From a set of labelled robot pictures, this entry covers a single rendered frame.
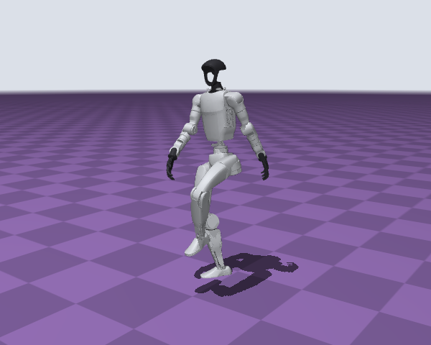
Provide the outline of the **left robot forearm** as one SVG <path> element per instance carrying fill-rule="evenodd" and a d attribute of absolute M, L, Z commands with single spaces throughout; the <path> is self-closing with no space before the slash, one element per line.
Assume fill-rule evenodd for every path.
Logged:
<path fill-rule="evenodd" d="M 254 126 L 253 126 L 253 124 L 251 122 L 250 122 L 250 126 L 251 126 L 251 129 L 252 129 L 253 133 L 247 135 L 246 138 L 250 142 L 253 151 L 255 151 L 256 157 L 259 159 L 259 157 L 258 157 L 259 153 L 261 153 L 261 152 L 264 153 L 264 156 L 266 156 L 266 153 L 265 153 L 265 151 L 264 151 L 264 149 L 262 147 L 262 144 L 261 144 L 261 142 L 260 142 L 260 140 L 258 138 L 258 134 L 256 133 L 256 130 L 255 130 L 255 128 L 254 128 Z"/>

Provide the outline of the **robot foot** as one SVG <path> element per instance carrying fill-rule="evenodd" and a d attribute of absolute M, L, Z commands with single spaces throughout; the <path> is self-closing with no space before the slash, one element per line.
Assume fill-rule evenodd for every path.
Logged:
<path fill-rule="evenodd" d="M 194 238 L 191 245 L 185 250 L 185 256 L 193 256 L 197 254 L 203 247 L 210 242 L 210 237 L 205 233 L 205 238 L 200 240 L 200 238 Z"/>
<path fill-rule="evenodd" d="M 224 266 L 225 268 L 222 270 L 218 270 L 217 267 L 214 267 L 213 269 L 204 272 L 202 274 L 200 274 L 201 278 L 213 278 L 213 277 L 220 277 L 220 276 L 224 276 L 224 275 L 231 275 L 232 271 L 231 268 L 228 265 Z M 220 266 L 221 268 L 221 266 Z M 223 266 L 222 266 L 223 268 Z"/>

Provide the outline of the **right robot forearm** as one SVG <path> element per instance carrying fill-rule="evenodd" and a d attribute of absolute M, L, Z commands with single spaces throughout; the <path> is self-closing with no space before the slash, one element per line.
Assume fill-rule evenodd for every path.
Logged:
<path fill-rule="evenodd" d="M 184 146 L 189 141 L 190 141 L 190 135 L 187 132 L 184 132 L 184 127 L 183 127 L 182 132 L 180 133 L 179 138 L 177 139 L 177 141 L 173 145 L 173 147 L 175 147 L 177 149 L 177 153 L 176 153 L 177 157 L 179 157 L 180 152 L 182 151 L 182 149 L 184 148 Z M 170 151 L 171 151 L 172 148 L 170 148 Z"/>

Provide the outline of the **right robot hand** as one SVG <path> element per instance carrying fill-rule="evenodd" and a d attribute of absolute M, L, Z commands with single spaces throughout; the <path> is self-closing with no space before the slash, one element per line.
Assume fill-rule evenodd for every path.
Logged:
<path fill-rule="evenodd" d="M 168 176 L 171 180 L 174 180 L 174 178 L 172 177 L 172 176 L 173 176 L 173 174 L 171 174 L 171 169 L 172 169 L 172 167 L 173 167 L 173 162 L 174 162 L 174 160 L 177 160 L 176 153 L 177 153 L 177 149 L 176 149 L 175 147 L 173 147 L 173 148 L 171 149 L 170 153 L 168 154 L 169 159 L 168 159 L 168 161 L 167 161 L 167 176 Z"/>

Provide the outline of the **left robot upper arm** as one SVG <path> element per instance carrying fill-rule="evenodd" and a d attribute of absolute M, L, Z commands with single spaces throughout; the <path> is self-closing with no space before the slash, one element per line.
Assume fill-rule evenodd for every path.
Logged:
<path fill-rule="evenodd" d="M 226 103 L 233 108 L 238 120 L 241 122 L 241 132 L 244 136 L 252 134 L 249 115 L 244 106 L 244 98 L 239 92 L 228 92 L 224 95 Z"/>

